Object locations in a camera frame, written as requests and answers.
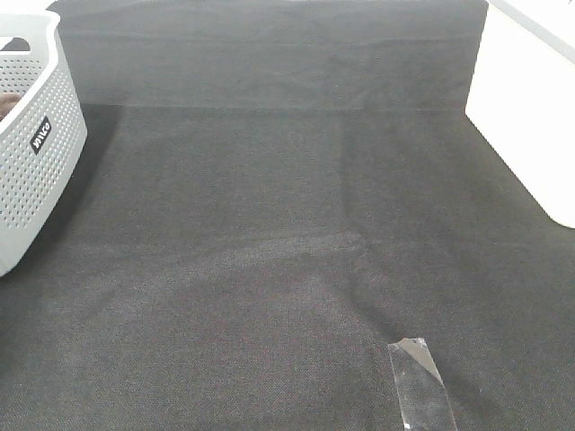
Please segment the brown towel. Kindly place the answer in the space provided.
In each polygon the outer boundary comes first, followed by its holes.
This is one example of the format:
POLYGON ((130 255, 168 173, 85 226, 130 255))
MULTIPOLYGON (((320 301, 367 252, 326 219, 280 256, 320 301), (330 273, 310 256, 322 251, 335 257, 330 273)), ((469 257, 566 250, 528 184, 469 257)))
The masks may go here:
POLYGON ((21 100, 18 93, 5 92, 0 94, 0 120, 3 120, 21 100))

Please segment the black table mat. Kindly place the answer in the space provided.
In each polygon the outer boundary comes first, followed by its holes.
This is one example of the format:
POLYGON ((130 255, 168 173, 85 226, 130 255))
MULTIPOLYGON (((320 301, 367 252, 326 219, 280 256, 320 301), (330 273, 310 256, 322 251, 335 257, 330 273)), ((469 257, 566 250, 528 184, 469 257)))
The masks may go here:
POLYGON ((88 137, 1 280, 4 430, 574 427, 574 233, 464 114, 483 1, 59 1, 88 137))

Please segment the clear tape strip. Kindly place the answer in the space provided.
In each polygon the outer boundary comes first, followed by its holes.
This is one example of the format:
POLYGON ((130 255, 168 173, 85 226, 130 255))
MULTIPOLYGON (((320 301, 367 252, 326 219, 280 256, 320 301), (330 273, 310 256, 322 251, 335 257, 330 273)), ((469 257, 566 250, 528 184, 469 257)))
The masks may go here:
POLYGON ((457 431, 445 384, 423 338, 387 346, 404 430, 457 431))

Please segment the grey perforated plastic basket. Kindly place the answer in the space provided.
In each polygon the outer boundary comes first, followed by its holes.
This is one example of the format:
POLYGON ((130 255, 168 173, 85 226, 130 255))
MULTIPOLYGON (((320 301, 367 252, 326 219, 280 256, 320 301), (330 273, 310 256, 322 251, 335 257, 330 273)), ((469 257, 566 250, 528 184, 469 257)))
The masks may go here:
POLYGON ((1 272, 22 259, 60 199, 87 138, 51 11, 1 14, 1 35, 26 51, 1 54, 1 92, 21 99, 1 121, 1 272))

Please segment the white plastic container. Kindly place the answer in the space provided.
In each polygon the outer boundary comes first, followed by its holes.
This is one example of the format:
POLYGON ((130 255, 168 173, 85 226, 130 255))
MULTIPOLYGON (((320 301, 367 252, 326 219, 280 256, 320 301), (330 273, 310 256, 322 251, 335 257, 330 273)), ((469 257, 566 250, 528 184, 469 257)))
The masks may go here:
POLYGON ((488 2, 465 114, 543 211, 572 228, 572 1, 488 2))

